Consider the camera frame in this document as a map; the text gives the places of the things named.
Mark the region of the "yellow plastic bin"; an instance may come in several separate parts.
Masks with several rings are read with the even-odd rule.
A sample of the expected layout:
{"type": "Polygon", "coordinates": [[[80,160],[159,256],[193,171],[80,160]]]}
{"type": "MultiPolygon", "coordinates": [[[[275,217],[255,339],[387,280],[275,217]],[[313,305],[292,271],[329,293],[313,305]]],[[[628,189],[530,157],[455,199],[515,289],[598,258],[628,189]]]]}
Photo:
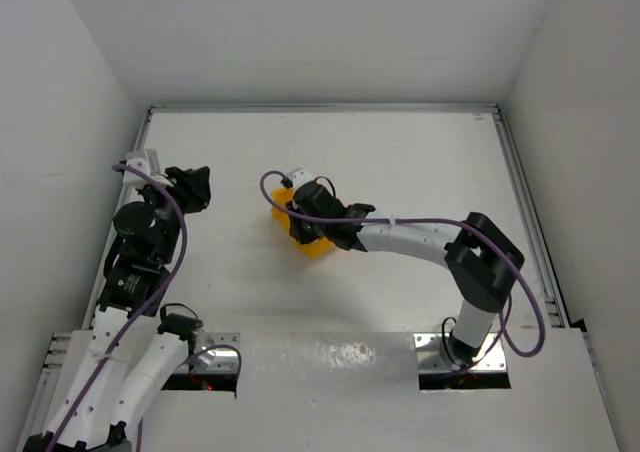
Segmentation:
{"type": "MultiPolygon", "coordinates": [[[[271,199],[277,205],[286,207],[287,204],[293,200],[293,190],[284,187],[276,189],[271,193],[271,199]]],[[[335,246],[328,239],[321,237],[315,238],[308,243],[299,243],[297,239],[291,235],[291,231],[298,232],[302,238],[308,239],[311,237],[311,229],[305,222],[297,218],[292,218],[290,215],[275,207],[271,208],[271,217],[282,227],[285,235],[294,244],[295,248],[307,258],[315,260],[335,249],[335,246]]]]}

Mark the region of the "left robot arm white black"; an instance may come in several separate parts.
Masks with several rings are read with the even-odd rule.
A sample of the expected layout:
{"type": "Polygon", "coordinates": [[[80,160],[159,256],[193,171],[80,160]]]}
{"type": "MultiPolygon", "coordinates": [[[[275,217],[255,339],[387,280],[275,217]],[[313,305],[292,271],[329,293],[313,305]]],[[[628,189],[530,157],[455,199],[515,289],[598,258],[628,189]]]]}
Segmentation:
{"type": "Polygon", "coordinates": [[[188,214],[211,201],[210,169],[169,167],[152,175],[141,159],[115,165],[139,194],[121,206],[103,266],[91,338],[62,404],[27,451],[129,451],[143,416],[193,353],[202,322],[161,302],[186,255],[188,214]]]}

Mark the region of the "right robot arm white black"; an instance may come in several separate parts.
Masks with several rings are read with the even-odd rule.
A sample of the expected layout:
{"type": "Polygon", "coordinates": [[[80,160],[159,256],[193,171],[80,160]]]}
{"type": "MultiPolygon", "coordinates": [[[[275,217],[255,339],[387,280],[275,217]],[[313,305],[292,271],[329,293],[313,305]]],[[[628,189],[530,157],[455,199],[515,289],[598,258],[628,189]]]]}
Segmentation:
{"type": "Polygon", "coordinates": [[[289,234],[299,244],[326,239],[342,250],[396,253],[447,269],[463,301],[440,353],[452,369],[471,366],[516,281],[508,265],[520,270],[524,264],[522,252],[486,215],[471,212],[463,223],[489,239],[498,252],[449,224],[391,223],[370,204],[346,206],[302,170],[283,179],[282,185],[293,193],[285,203],[289,212],[321,219],[290,219],[289,234]]]}

